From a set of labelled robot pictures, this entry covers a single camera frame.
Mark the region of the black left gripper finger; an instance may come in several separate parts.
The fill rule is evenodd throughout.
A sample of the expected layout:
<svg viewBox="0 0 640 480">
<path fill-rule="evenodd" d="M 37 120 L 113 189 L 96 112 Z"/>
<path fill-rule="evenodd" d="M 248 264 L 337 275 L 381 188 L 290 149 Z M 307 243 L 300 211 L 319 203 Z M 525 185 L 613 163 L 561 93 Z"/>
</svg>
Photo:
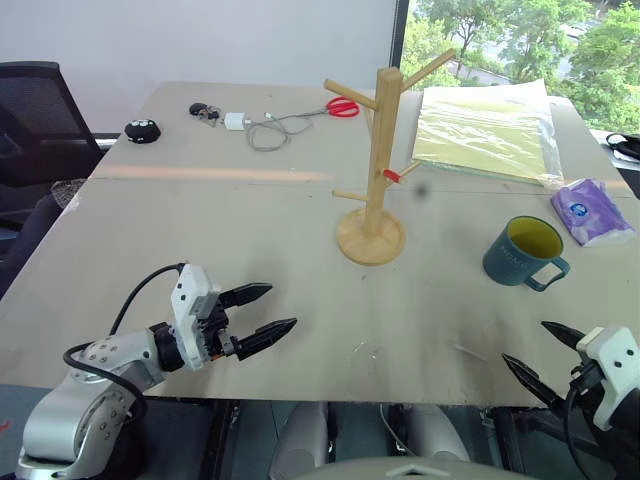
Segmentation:
<svg viewBox="0 0 640 480">
<path fill-rule="evenodd" d="M 224 309 L 239 307 L 251 303 L 273 288 L 265 282 L 252 282 L 219 294 L 219 301 Z"/>
<path fill-rule="evenodd" d="M 235 355 L 239 361 L 242 361 L 270 348 L 286 336 L 297 322 L 297 318 L 277 320 L 264 325 L 243 339 L 234 337 L 232 344 Z"/>
</svg>

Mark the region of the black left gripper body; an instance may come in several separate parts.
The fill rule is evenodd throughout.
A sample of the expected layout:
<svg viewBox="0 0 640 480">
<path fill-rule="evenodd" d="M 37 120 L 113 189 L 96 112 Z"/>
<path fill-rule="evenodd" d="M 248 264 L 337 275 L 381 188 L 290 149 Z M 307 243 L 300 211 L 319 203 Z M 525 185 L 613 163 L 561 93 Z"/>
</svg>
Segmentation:
<svg viewBox="0 0 640 480">
<path fill-rule="evenodd" d="M 229 317 L 226 310 L 236 305 L 235 300 L 232 292 L 210 294 L 197 315 L 198 328 L 210 360 L 228 357 L 239 351 L 239 340 L 227 332 Z"/>
</svg>

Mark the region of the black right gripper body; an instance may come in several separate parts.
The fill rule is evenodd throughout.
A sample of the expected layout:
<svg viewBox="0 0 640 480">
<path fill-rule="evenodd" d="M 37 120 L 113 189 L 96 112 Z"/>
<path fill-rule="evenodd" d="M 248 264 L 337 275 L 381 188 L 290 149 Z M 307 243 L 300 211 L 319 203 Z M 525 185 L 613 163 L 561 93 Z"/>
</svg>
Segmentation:
<svg viewBox="0 0 640 480">
<path fill-rule="evenodd" d="M 604 373 L 596 361 L 587 361 L 571 370 L 569 391 L 564 402 L 564 425 L 570 424 L 575 407 L 582 412 L 587 424 L 593 425 L 595 412 L 604 395 L 602 386 L 604 379 Z"/>
</svg>

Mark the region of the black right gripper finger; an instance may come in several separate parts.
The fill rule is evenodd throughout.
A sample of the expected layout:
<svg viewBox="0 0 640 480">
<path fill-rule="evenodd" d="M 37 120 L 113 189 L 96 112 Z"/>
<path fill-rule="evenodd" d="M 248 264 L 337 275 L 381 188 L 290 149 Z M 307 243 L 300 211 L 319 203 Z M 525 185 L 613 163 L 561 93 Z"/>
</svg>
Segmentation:
<svg viewBox="0 0 640 480">
<path fill-rule="evenodd" d="M 507 368 L 517 381 L 548 408 L 563 408 L 565 400 L 539 378 L 539 375 L 519 359 L 502 354 Z"/>
<path fill-rule="evenodd" d="M 541 325 L 557 340 L 572 350 L 576 350 L 578 343 L 585 337 L 583 332 L 558 322 L 542 321 Z"/>
</svg>

